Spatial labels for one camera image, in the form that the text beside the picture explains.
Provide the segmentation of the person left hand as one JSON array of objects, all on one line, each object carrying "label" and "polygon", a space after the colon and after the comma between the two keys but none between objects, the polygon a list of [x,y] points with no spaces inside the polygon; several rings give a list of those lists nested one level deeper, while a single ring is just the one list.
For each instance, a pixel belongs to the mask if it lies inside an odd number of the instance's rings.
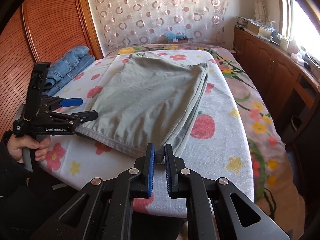
[{"label": "person left hand", "polygon": [[7,149],[11,157],[18,163],[23,163],[23,148],[36,150],[35,160],[43,161],[46,158],[50,146],[50,136],[38,142],[28,135],[17,138],[12,135],[7,143]]}]

